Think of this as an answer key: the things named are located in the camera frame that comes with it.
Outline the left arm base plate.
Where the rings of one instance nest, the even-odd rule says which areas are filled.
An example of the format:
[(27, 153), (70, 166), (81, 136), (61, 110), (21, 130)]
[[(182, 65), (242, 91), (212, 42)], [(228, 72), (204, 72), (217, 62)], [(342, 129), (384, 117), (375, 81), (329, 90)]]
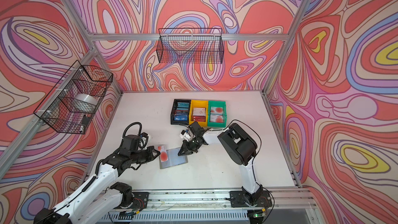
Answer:
[(113, 209), (123, 209), (127, 211), (142, 211), (148, 206), (149, 192), (146, 191), (134, 191), (131, 196), (123, 196), (121, 203), (115, 206)]

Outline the grey leather card holder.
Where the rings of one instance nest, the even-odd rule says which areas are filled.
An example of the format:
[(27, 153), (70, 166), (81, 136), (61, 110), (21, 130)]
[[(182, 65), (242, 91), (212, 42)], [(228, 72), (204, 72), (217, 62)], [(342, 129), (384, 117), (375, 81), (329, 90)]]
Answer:
[(167, 149), (169, 160), (167, 162), (160, 162), (160, 169), (179, 166), (188, 163), (187, 156), (178, 156), (179, 148)]

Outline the blue VIP card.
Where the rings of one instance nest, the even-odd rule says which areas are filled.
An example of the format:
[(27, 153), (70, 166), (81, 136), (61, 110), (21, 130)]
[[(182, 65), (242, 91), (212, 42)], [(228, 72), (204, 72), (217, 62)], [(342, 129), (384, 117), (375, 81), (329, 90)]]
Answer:
[(187, 122), (188, 121), (188, 114), (175, 114), (174, 115), (174, 121)]

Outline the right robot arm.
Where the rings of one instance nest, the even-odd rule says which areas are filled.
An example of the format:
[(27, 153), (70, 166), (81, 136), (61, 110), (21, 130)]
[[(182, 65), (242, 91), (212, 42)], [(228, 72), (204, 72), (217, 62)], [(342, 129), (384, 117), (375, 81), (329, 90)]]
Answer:
[(237, 123), (231, 123), (223, 129), (205, 129), (194, 122), (180, 133), (182, 145), (179, 156), (188, 156), (199, 151), (203, 145), (221, 144), (229, 157), (239, 166), (242, 187), (240, 196), (230, 192), (232, 205), (256, 206), (263, 194), (262, 185), (257, 182), (254, 160), (258, 145), (254, 139)]

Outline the april card from holder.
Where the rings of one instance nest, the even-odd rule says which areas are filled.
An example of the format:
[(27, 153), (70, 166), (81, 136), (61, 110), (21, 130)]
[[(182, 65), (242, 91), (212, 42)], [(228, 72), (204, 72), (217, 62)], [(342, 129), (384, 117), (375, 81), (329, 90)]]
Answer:
[(158, 151), (160, 152), (160, 155), (159, 155), (160, 162), (161, 163), (167, 162), (169, 160), (169, 157), (168, 157), (168, 154), (167, 154), (166, 146), (165, 145), (159, 145), (158, 146)]

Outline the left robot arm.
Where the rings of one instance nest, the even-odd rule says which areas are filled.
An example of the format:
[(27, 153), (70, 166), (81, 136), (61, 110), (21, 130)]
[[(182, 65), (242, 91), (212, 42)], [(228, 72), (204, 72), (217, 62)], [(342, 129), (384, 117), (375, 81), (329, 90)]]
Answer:
[(74, 193), (55, 207), (43, 208), (34, 217), (35, 224), (95, 224), (115, 208), (140, 212), (145, 206), (132, 187), (118, 178), (135, 165), (155, 160), (160, 151), (154, 146), (140, 148), (140, 136), (129, 135), (112, 154), (98, 162), (94, 174)]

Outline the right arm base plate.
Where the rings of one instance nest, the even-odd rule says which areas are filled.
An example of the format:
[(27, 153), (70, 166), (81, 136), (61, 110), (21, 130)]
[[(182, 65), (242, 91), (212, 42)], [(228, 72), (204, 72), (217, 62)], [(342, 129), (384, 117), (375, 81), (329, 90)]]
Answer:
[(271, 194), (268, 191), (258, 191), (250, 194), (244, 190), (230, 191), (227, 201), (232, 207), (261, 207), (269, 208), (273, 206)]

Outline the red VIP card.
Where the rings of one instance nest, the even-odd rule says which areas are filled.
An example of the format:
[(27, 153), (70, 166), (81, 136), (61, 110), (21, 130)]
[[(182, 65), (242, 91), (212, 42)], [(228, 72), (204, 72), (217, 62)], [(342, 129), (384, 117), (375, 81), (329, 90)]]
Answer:
[(193, 115), (191, 118), (192, 121), (197, 121), (197, 122), (206, 122), (206, 116), (198, 116), (198, 115)]

